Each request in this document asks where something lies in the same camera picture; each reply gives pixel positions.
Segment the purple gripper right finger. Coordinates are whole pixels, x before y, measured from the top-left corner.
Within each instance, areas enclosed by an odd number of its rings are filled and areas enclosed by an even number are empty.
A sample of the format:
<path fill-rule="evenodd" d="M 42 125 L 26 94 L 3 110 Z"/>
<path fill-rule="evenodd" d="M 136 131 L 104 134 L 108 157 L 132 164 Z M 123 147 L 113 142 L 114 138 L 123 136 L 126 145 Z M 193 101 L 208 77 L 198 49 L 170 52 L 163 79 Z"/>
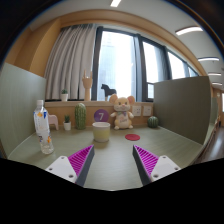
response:
<path fill-rule="evenodd" d="M 133 157 L 143 185 L 148 185 L 180 170 L 180 167 L 168 156 L 157 156 L 137 145 L 133 146 Z"/>

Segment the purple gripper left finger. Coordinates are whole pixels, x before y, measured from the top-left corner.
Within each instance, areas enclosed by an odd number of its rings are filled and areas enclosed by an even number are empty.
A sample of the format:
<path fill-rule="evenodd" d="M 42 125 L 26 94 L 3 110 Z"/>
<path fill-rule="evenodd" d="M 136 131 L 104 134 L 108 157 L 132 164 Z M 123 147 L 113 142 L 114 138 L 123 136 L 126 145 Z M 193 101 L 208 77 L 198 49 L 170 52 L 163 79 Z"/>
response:
<path fill-rule="evenodd" d="M 85 147 L 69 157 L 60 156 L 46 171 L 83 187 L 94 157 L 94 146 Z"/>

